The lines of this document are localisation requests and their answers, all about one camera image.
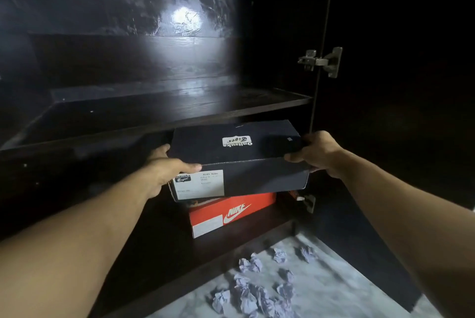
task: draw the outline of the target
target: dark wooden cabinet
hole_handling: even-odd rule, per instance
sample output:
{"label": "dark wooden cabinet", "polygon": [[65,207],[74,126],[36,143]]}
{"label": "dark wooden cabinet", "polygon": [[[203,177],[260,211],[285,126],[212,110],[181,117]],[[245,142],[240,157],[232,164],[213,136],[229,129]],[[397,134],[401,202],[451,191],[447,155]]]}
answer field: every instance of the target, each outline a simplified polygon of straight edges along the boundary
{"label": "dark wooden cabinet", "polygon": [[[463,0],[446,10],[438,0],[329,1],[0,0],[1,237],[106,189],[175,127],[229,121],[289,119],[301,134],[312,124],[472,209]],[[336,46],[337,79],[297,64],[307,49],[322,56]],[[317,197],[314,214],[282,193],[275,206],[193,240],[164,189],[91,317],[150,314],[296,229],[410,310],[420,292],[342,184],[319,172],[305,193]]]}

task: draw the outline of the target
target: nike logo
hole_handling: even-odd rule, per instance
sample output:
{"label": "nike logo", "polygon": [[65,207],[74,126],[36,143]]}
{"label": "nike logo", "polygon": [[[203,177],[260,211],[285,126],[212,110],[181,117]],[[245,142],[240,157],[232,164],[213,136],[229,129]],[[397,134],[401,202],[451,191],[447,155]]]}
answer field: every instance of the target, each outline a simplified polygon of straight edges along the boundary
{"label": "nike logo", "polygon": [[251,207],[251,204],[248,205],[247,207],[243,207],[243,205],[240,205],[238,207],[235,207],[235,208],[231,208],[229,210],[229,213],[226,217],[224,217],[223,219],[223,224],[227,224],[229,223],[230,221],[232,221],[234,218],[236,218],[238,215],[240,215],[242,212],[244,212],[247,208]]}

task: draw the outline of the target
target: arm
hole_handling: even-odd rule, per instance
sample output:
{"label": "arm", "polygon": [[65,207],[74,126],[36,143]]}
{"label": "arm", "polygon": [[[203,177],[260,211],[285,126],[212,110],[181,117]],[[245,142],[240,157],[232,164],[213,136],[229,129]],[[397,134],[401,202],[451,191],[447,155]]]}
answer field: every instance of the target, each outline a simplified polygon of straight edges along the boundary
{"label": "arm", "polygon": [[142,169],[101,195],[0,243],[0,316],[86,318],[146,201],[200,165],[155,150]]}
{"label": "arm", "polygon": [[327,132],[286,154],[346,185],[380,237],[446,317],[475,317],[475,214],[341,148]]}

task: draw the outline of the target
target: wooden shelf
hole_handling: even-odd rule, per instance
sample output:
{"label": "wooden shelf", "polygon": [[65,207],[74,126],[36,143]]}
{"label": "wooden shelf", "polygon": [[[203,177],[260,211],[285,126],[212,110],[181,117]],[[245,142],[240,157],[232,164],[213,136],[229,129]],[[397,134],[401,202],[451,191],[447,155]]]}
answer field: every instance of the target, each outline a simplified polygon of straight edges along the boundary
{"label": "wooden shelf", "polygon": [[162,194],[145,206],[90,318],[146,317],[293,232],[276,203],[193,239],[186,210]]}
{"label": "wooden shelf", "polygon": [[19,142],[8,150],[70,147],[118,134],[204,124],[310,101],[311,97],[279,89],[226,86],[56,103],[21,132]]}

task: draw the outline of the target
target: forearm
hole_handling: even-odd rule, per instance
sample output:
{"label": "forearm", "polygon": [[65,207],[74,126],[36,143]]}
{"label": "forearm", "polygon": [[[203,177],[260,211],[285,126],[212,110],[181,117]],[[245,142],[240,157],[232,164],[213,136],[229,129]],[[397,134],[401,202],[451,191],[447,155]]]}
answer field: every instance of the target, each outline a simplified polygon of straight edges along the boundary
{"label": "forearm", "polygon": [[136,172],[1,243],[2,315],[86,317],[139,219],[148,182]]}
{"label": "forearm", "polygon": [[475,215],[342,151],[335,168],[370,223],[447,316],[473,314]]}

